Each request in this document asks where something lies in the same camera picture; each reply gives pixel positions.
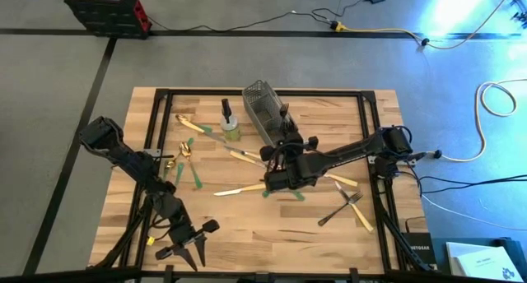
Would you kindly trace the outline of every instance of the mesh basket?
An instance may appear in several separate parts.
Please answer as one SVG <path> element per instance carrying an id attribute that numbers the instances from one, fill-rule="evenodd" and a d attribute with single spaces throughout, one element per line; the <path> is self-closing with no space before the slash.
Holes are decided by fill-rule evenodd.
<path id="1" fill-rule="evenodd" d="M 280 107 L 282 102 L 277 93 L 266 81 L 256 81 L 252 86 L 241 91 L 244 107 L 253 121 L 259 135 L 267 145 L 275 146 L 275 142 L 283 139 L 280 132 L 282 117 Z"/>

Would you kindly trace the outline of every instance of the green handle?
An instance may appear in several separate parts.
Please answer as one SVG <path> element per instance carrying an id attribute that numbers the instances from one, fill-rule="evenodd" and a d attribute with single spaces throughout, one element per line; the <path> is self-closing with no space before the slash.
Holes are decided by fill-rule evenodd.
<path id="1" fill-rule="evenodd" d="M 298 200 L 298 201 L 304 201 L 305 200 L 305 197 L 304 197 L 304 195 L 302 195 L 301 192 L 291 191 L 291 193 L 295 195 L 296 200 Z"/>
<path id="2" fill-rule="evenodd" d="M 184 168 L 184 164 L 179 163 L 178 164 L 178 174 L 175 176 L 175 183 L 174 183 L 175 186 L 178 186 L 178 184 L 180 183 L 181 174 L 182 174 L 181 172 L 183 172 L 183 168 Z"/>
<path id="3" fill-rule="evenodd" d="M 197 125 L 197 126 L 200 127 L 202 130 L 204 130 L 205 132 L 212 132 L 212 128 L 210 127 L 202 126 L 202 125 Z"/>
<path id="4" fill-rule="evenodd" d="M 166 180 L 166 175 L 168 175 L 168 168 L 163 168 L 163 181 Z"/>
<path id="5" fill-rule="evenodd" d="M 302 195 L 301 192 L 291 191 L 291 193 L 292 193 L 293 195 L 295 195 L 295 197 L 296 197 L 296 199 L 297 199 L 298 201 L 304 201 L 304 200 L 305 200 L 305 197 L 304 197 L 304 195 Z M 262 193 L 262 197 L 269 197 L 270 194 L 271 194 L 271 193 L 268 192 L 268 191 L 263 191 L 263 193 Z"/>
<path id="6" fill-rule="evenodd" d="M 192 162 L 189 160 L 190 163 L 190 169 L 192 170 L 192 174 L 194 175 L 194 182 L 196 183 L 196 188 L 200 189 L 203 187 L 203 184 L 201 183 L 201 180 L 199 180 L 198 173 L 196 173 L 196 170 L 194 169 L 194 165 L 192 165 Z"/>

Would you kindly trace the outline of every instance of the utensil with wooden handle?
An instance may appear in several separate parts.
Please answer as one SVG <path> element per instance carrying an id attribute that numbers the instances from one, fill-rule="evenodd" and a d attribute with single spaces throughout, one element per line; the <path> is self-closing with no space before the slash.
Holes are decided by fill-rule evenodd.
<path id="1" fill-rule="evenodd" d="M 364 217 L 364 215 L 362 214 L 362 212 L 359 210 L 359 208 L 357 207 L 357 205 L 355 204 L 349 204 L 349 206 L 351 206 L 353 208 L 353 210 L 355 211 L 355 214 L 357 214 L 357 217 L 359 218 L 359 220 L 361 221 L 362 225 L 364 225 L 364 227 L 366 228 L 366 230 L 371 233 L 373 231 L 373 226 L 371 226 L 370 222 Z"/>
<path id="2" fill-rule="evenodd" d="M 227 141 L 222 138 L 222 137 L 219 137 L 218 135 L 214 134 L 213 132 L 205 132 L 205 130 L 203 130 L 202 128 L 196 126 L 195 124 L 191 123 L 189 121 L 188 118 L 186 118 L 183 114 L 176 114 L 175 115 L 175 118 L 181 123 L 183 124 L 185 127 L 188 127 L 188 128 L 191 128 L 193 129 L 194 131 L 197 131 L 197 132 L 200 132 L 202 134 L 205 134 L 207 136 L 209 136 L 210 138 L 214 139 L 214 140 L 217 140 L 219 142 L 222 142 L 222 143 L 227 143 Z"/>
<path id="3" fill-rule="evenodd" d="M 263 184 L 263 183 L 262 184 L 255 184 L 255 185 L 250 185 L 250 186 L 247 186 L 247 187 L 244 187 L 244 188 L 233 189 L 233 190 L 225 191 L 225 192 L 218 192 L 218 193 L 214 193 L 214 196 L 217 196 L 217 197 L 230 196 L 230 195 L 241 193 L 241 192 L 247 192 L 247 191 L 252 191 L 252 190 L 259 190 L 259 189 L 265 189 L 265 184 Z"/>
<path id="4" fill-rule="evenodd" d="M 245 156 L 245 155 L 243 155 L 243 154 L 241 154 L 241 153 L 238 152 L 238 151 L 242 151 L 242 150 L 238 150 L 238 151 L 236 151 L 235 148 L 232 148 L 232 147 L 229 147 L 229 146 L 225 146 L 225 148 L 226 148 L 227 150 L 230 150 L 230 154 L 231 154 L 232 156 L 234 156 L 236 159 L 244 160 L 244 161 L 246 161 L 246 162 L 248 162 L 248 163 L 251 163 L 251 164 L 253 164 L 253 165 L 257 165 L 257 166 L 262 167 L 262 168 L 267 168 L 267 167 L 265 166 L 265 164 L 264 164 L 262 161 L 260 161 L 260 160 L 253 160 L 253 159 L 250 159 L 248 156 Z M 243 151 L 243 152 L 244 152 L 246 155 L 250 155 L 249 152 L 246 152 L 246 151 Z M 353 181 L 353 180 L 351 180 L 351 179 L 346 179 L 346 178 L 344 178 L 344 177 L 337 176 L 337 175 L 335 175 L 335 174 L 326 173 L 326 174 L 324 175 L 324 177 L 327 177 L 327 178 L 330 178 L 330 179 L 333 179 L 333 180 L 340 181 L 341 183 L 345 183 L 345 184 L 347 184 L 347 185 L 349 185 L 349 186 L 353 186 L 353 187 L 357 187 L 357 186 L 358 186 L 358 183 L 357 183 L 356 181 Z"/>
<path id="5" fill-rule="evenodd" d="M 355 214 L 357 214 L 357 217 L 361 221 L 362 225 L 364 225 L 366 230 L 371 233 L 373 231 L 373 226 L 371 226 L 370 222 L 364 217 L 357 205 L 355 205 L 355 202 L 349 202 L 351 198 L 347 196 L 346 192 L 344 192 L 343 188 L 340 186 L 340 184 L 338 184 L 337 181 L 335 181 L 335 186 L 337 187 L 338 193 L 340 193 L 340 195 L 343 196 L 344 200 L 347 200 L 347 204 L 349 204 L 353 208 Z"/>
<path id="6" fill-rule="evenodd" d="M 353 181 L 351 179 L 346 179 L 344 177 L 337 176 L 335 174 L 326 173 L 326 174 L 324 174 L 324 177 L 327 177 L 327 178 L 330 178 L 330 179 L 333 179 L 333 180 L 337 180 L 337 181 L 339 181 L 341 183 L 344 183 L 344 184 L 347 184 L 347 185 L 350 185 L 350 186 L 353 186 L 353 187 L 357 187 L 359 185 L 359 183 L 357 183 L 356 181 Z"/>
<path id="7" fill-rule="evenodd" d="M 250 159 L 250 158 L 248 158 L 247 156 L 245 156 L 245 155 L 241 155 L 241 154 L 239 154 L 239 153 L 237 153 L 237 152 L 235 152 L 235 151 L 230 151 L 229 154 L 231 154 L 231 156 L 234 156 L 234 157 L 235 157 L 236 159 L 238 159 L 238 160 L 244 160 L 244 161 L 246 161 L 246 162 L 248 162 L 248 163 L 251 163 L 251 164 L 253 164 L 253 165 L 257 165 L 258 167 L 265 168 L 264 163 L 262 163 L 262 162 L 258 162 L 258 161 L 253 160 L 253 159 Z"/>
<path id="8" fill-rule="evenodd" d="M 224 147 L 228 151 L 234 151 L 234 152 L 237 152 L 237 153 L 239 153 L 241 155 L 252 157 L 253 159 L 256 159 L 256 160 L 262 160 L 259 155 L 256 155 L 254 153 L 250 153 L 248 151 L 243 151 L 243 150 L 235 148 L 235 147 L 230 147 L 230 146 L 224 146 Z"/>

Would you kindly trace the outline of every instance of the cable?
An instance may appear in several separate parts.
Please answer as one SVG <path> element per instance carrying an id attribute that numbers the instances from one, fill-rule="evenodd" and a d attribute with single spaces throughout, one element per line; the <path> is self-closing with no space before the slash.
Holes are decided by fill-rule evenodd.
<path id="1" fill-rule="evenodd" d="M 415 170 L 412 168 L 412 166 L 410 165 L 410 163 L 408 163 L 408 161 L 406 161 L 406 165 L 410 168 L 410 170 L 412 171 L 413 173 L 413 177 L 415 178 L 415 180 L 417 181 L 417 188 L 419 188 L 419 197 L 422 196 L 422 185 L 421 185 L 421 179 L 417 176 L 417 174 L 415 173 Z"/>
<path id="2" fill-rule="evenodd" d="M 399 171 L 401 174 L 407 174 L 407 175 L 410 175 L 412 177 L 414 177 L 414 175 L 408 173 L 408 172 L 405 172 L 405 171 Z M 518 175 L 518 176 L 512 176 L 512 177 L 509 177 L 508 179 L 516 179 L 516 178 L 520 178 L 520 177 L 527 177 L 527 175 Z M 432 177 L 432 176 L 424 176 L 424 177 L 421 177 L 420 179 L 424 179 L 424 178 L 431 178 L 431 179 L 436 179 L 435 177 Z M 417 179 L 417 185 L 420 187 L 421 184 L 419 182 L 420 179 Z M 507 230 L 520 230 L 520 231 L 527 231 L 527 229 L 517 229 L 517 228 L 512 228 L 512 227 L 508 227 L 508 226 L 504 226 L 504 225 L 498 225 L 498 224 L 495 224 L 495 223 L 492 223 L 492 222 L 489 222 L 489 221 L 485 221 L 485 220 L 480 220 L 476 217 L 472 217 L 472 216 L 468 216 L 468 215 L 465 215 L 463 213 L 459 213 L 459 212 L 456 212 L 456 211 L 452 211 L 451 209 L 447 209 L 447 208 L 444 208 L 443 206 L 440 206 L 440 205 L 437 205 L 435 204 L 434 202 L 432 202 L 427 196 L 423 196 L 421 195 L 420 196 L 421 198 L 424 198 L 425 200 L 427 200 L 428 202 L 430 202 L 433 206 L 436 206 L 438 207 L 439 209 L 442 209 L 443 211 L 447 211 L 447 212 L 450 212 L 452 214 L 456 214 L 458 216 L 462 216 L 462 217 L 465 217 L 465 218 L 469 218 L 471 220 L 475 220 L 475 221 L 479 221 L 479 222 L 482 222 L 484 224 L 488 224 L 488 225 L 492 225 L 492 226 L 496 226 L 496 227 L 499 227 L 499 228 L 503 228 L 503 229 L 507 229 Z"/>
<path id="3" fill-rule="evenodd" d="M 423 194 L 426 194 L 426 193 L 442 193 L 442 192 L 445 192 L 445 191 L 448 191 L 448 190 L 464 189 L 464 188 L 470 188 L 470 187 L 473 187 L 473 186 L 485 185 L 485 184 L 505 183 L 505 182 L 527 182 L 527 179 L 518 179 L 518 178 L 526 178 L 526 177 L 527 177 L 527 174 L 522 174 L 522 175 L 516 175 L 516 176 L 512 176 L 512 177 L 506 177 L 506 178 L 503 178 L 503 179 L 493 179 L 493 180 L 481 181 L 481 182 L 478 182 L 478 183 L 469 183 L 469 182 L 455 181 L 455 180 L 449 180 L 449 179 L 440 179 L 440 178 L 433 177 L 433 176 L 423 176 L 419 180 L 435 179 L 435 180 L 443 181 L 443 182 L 447 182 L 447 183 L 466 184 L 466 185 L 464 185 L 462 187 L 443 188 L 443 189 L 438 189 L 438 190 L 434 190 L 434 191 L 422 192 Z"/>
<path id="4" fill-rule="evenodd" d="M 157 241 L 157 240 L 163 239 L 163 238 L 165 238 L 168 235 L 168 233 L 170 233 L 170 229 L 166 230 L 166 232 L 164 234 L 162 234 L 161 237 L 154 238 L 154 240 Z"/>
<path id="5" fill-rule="evenodd" d="M 407 232 L 407 233 L 410 232 L 410 227 L 408 226 L 408 221 L 409 221 L 409 220 L 416 220 L 416 219 L 420 219 L 420 218 L 425 218 L 425 216 L 410 217 L 410 218 L 407 218 L 407 219 L 404 221 L 404 228 L 406 229 L 406 232 Z"/>
<path id="6" fill-rule="evenodd" d="M 330 25 L 330 23 L 328 21 L 322 21 L 320 19 L 317 19 L 315 16 L 313 16 L 312 14 L 310 13 L 302 13 L 302 12 L 295 12 L 295 11 L 292 11 L 292 12 L 286 12 L 280 16 L 274 16 L 270 19 L 267 19 L 267 20 L 263 20 L 263 21 L 257 21 L 257 22 L 254 22 L 254 23 L 251 23 L 251 24 L 248 24 L 248 25 L 243 25 L 243 26 L 237 26 L 237 27 L 232 27 L 232 28 L 229 28 L 229 29 L 225 29 L 225 30 L 217 30 L 217 29 L 214 29 L 214 28 L 211 28 L 207 25 L 199 25 L 199 26 L 195 26 L 195 27 L 192 27 L 192 28 L 188 28 L 188 29 L 184 29 L 184 30 L 173 30 L 171 28 L 168 28 L 164 25 L 162 25 L 161 23 L 159 23 L 158 21 L 152 19 L 150 16 L 148 17 L 150 20 L 152 20 L 154 23 L 158 24 L 160 27 L 164 28 L 165 30 L 168 30 L 168 31 L 180 31 L 180 32 L 185 32 L 185 31 L 191 31 L 191 30 L 196 30 L 196 29 L 199 29 L 199 28 L 205 28 L 207 30 L 210 30 L 210 31 L 213 31 L 213 32 L 217 32 L 217 33 L 224 33 L 224 32 L 229 32 L 229 31 L 233 31 L 233 30 L 239 30 L 239 29 L 244 29 L 244 28 L 249 28 L 249 27 L 252 27 L 252 26 L 256 26 L 258 24 L 263 24 L 263 23 L 268 23 L 270 21 L 274 21 L 274 20 L 277 20 L 277 19 L 281 19 L 285 16 L 288 16 L 288 15 L 297 15 L 297 16 L 310 16 L 311 18 L 313 18 L 313 20 L 315 21 L 318 21 L 320 23 L 324 23 L 326 25 Z"/>
<path id="7" fill-rule="evenodd" d="M 514 112 L 516 111 L 516 108 L 517 108 L 516 98 L 513 96 L 512 93 L 510 93 L 501 84 L 507 83 L 507 82 L 513 82 L 513 81 L 527 81 L 527 78 L 513 79 L 513 80 L 507 80 L 507 81 L 485 81 L 483 84 L 479 85 L 478 89 L 476 90 L 476 101 L 475 101 L 476 129 L 478 130 L 478 134 L 479 134 L 479 137 L 481 138 L 481 143 L 482 143 L 481 150 L 479 151 L 479 153 L 476 156 L 473 156 L 473 157 L 471 157 L 469 159 L 456 159 L 456 158 L 449 157 L 449 156 L 446 156 L 446 155 L 441 155 L 441 157 L 443 157 L 443 158 L 445 158 L 447 160 L 454 161 L 454 162 L 464 163 L 464 162 L 470 162 L 472 160 L 476 160 L 478 157 L 480 157 L 483 154 L 483 152 L 485 151 L 485 148 L 487 147 L 487 139 L 485 138 L 485 135 L 483 134 L 483 130 L 481 129 L 481 121 L 480 121 L 480 118 L 479 118 L 479 99 L 481 99 L 481 105 L 483 105 L 483 107 L 490 114 L 494 114 L 496 116 L 503 117 L 503 118 L 511 116 L 512 114 L 514 114 Z M 487 103 L 485 102 L 485 94 L 487 93 L 487 90 L 492 88 L 492 87 L 496 87 L 498 90 L 501 90 L 501 91 L 505 92 L 505 94 L 507 94 L 509 96 L 509 98 L 511 98 L 512 110 L 509 113 L 507 113 L 507 114 L 500 114 L 500 113 L 490 109 L 487 106 Z M 436 152 L 435 151 L 428 151 L 427 153 L 434 154 Z"/>
<path id="8" fill-rule="evenodd" d="M 412 143 L 413 135 L 412 135 L 412 131 L 410 131 L 409 128 L 405 126 L 394 126 L 394 128 L 402 128 L 403 130 L 405 130 L 408 133 L 408 142 Z"/>
<path id="9" fill-rule="evenodd" d="M 486 220 L 480 220 L 479 218 L 472 217 L 472 216 L 468 216 L 468 215 L 465 215 L 465 214 L 463 214 L 463 213 L 459 213 L 459 212 L 456 212 L 456 211 L 452 211 L 451 209 L 447 209 L 447 208 L 444 208 L 443 206 L 437 205 L 437 204 L 435 204 L 434 202 L 430 201 L 430 199 L 429 199 L 427 196 L 422 196 L 422 198 L 424 198 L 425 200 L 427 200 L 427 201 L 428 201 L 429 203 L 431 203 L 433 206 L 436 206 L 437 208 L 439 208 L 439 209 L 441 209 L 441 210 L 443 210 L 443 211 L 447 211 L 447 212 L 450 212 L 450 213 L 452 213 L 452 214 L 456 214 L 457 216 L 462 216 L 462 217 L 465 217 L 465 218 L 469 218 L 469 219 L 471 219 L 471 220 L 479 221 L 479 222 L 482 222 L 482 223 L 484 223 L 484 224 L 492 225 L 492 226 L 496 226 L 496 227 L 499 227 L 499 228 L 502 228 L 502 229 L 527 231 L 527 229 L 513 228 L 513 227 L 509 227 L 509 226 L 498 225 L 498 224 L 495 224 L 495 223 L 492 223 L 492 222 L 489 222 L 489 221 L 486 221 Z"/>
<path id="10" fill-rule="evenodd" d="M 320 12 L 320 11 L 326 11 L 326 12 L 329 12 L 329 13 L 333 14 L 334 16 L 342 17 L 342 16 L 344 16 L 344 14 L 346 14 L 346 10 L 347 10 L 348 8 L 355 7 L 357 4 L 359 4 L 359 3 L 361 3 L 361 2 L 367 2 L 367 1 L 368 1 L 368 0 L 357 0 L 357 1 L 354 2 L 354 3 L 345 6 L 345 7 L 343 8 L 342 13 L 340 13 L 340 14 L 338 13 L 338 11 L 337 11 L 337 12 L 333 12 L 332 10 L 330 10 L 330 9 L 327 8 L 327 7 L 316 8 L 316 9 L 312 10 L 311 13 L 314 14 L 315 16 L 318 16 L 318 17 L 321 17 L 321 18 L 325 19 L 326 21 L 330 21 L 330 19 L 328 19 L 328 18 L 325 17 L 325 16 L 320 15 L 320 14 L 317 13 L 317 12 Z"/>
<path id="11" fill-rule="evenodd" d="M 464 44 L 468 40 L 472 39 L 476 35 L 476 33 L 478 33 L 478 31 L 485 24 L 487 24 L 488 20 L 490 20 L 490 18 L 497 12 L 497 10 L 501 7 L 501 5 L 504 2 L 505 2 L 505 0 L 501 0 L 500 3 L 496 6 L 496 8 L 494 8 L 494 10 L 491 12 L 491 14 L 487 17 L 487 19 L 485 19 L 485 21 L 483 21 L 483 23 L 473 33 L 471 33 L 466 39 L 463 39 L 458 44 L 452 45 L 450 47 L 440 47 L 440 46 L 436 46 L 434 44 L 430 44 L 430 40 L 428 38 L 423 39 L 423 38 L 415 35 L 413 32 L 405 30 L 405 29 L 402 29 L 402 28 L 350 29 L 350 28 L 347 28 L 345 25 L 343 25 L 340 21 L 332 22 L 331 27 L 332 27 L 332 29 L 334 29 L 337 32 L 341 32 L 341 31 L 348 31 L 348 32 L 387 32 L 387 31 L 402 32 L 402 33 L 406 33 L 406 34 L 412 36 L 418 43 L 421 42 L 421 45 L 423 45 L 423 46 L 424 45 L 429 45 L 430 47 L 432 47 L 434 49 L 455 49 L 455 48 L 459 47 L 461 44 Z"/>
<path id="12" fill-rule="evenodd" d="M 161 222 L 167 220 L 168 218 L 161 218 L 159 220 L 156 220 L 156 218 L 159 216 L 158 213 L 154 215 L 154 218 L 152 218 L 152 224 L 150 225 L 151 228 L 154 229 L 166 229 L 170 227 L 170 224 L 168 225 L 159 225 Z"/>

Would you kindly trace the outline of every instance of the gray concrete floor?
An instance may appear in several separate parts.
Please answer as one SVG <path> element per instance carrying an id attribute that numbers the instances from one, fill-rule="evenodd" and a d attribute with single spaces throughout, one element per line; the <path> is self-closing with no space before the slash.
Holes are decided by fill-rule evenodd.
<path id="1" fill-rule="evenodd" d="M 295 10 L 335 9 L 356 0 L 142 0 L 149 15 L 183 29 L 218 29 Z M 387 0 L 363 3 L 342 21 L 349 27 L 404 27 L 431 35 L 471 32 L 500 0 Z M 515 10 L 503 7 L 484 32 L 513 33 Z M 0 28 L 82 28 L 62 0 L 0 0 Z M 326 30 L 289 16 L 259 30 Z M 107 39 L 78 36 L 0 36 L 0 276 L 20 274 L 77 126 Z M 442 45 L 454 44 L 445 41 Z M 276 87 L 395 89 L 416 151 L 441 148 L 458 157 L 480 143 L 474 92 L 490 80 L 526 77 L 523 40 L 472 40 L 454 50 L 417 50 L 409 39 L 156 37 L 119 40 L 92 117 L 123 124 L 135 86 L 238 86 L 258 79 Z M 487 152 L 468 164 L 424 160 L 420 175 L 468 181 L 525 172 L 525 84 L 507 86 L 520 107 L 509 118 L 482 111 Z M 489 104 L 511 107 L 497 90 Z M 81 150 L 44 251 L 39 271 L 86 266 L 110 177 L 109 164 Z M 427 181 L 425 189 L 447 184 Z M 520 183 L 431 195 L 444 207 L 510 227 L 527 228 Z M 527 245 L 523 231 L 485 225 L 423 201 L 435 237 L 502 237 Z"/>

